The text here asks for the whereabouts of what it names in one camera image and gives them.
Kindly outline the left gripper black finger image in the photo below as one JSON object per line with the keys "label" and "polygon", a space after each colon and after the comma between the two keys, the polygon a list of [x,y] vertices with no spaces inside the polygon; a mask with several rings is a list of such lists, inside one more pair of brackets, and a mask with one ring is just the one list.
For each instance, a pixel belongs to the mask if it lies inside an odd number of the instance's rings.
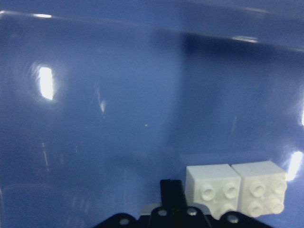
{"label": "left gripper black finger image", "polygon": [[160,215],[183,215],[187,208],[186,197],[181,180],[161,180]]}

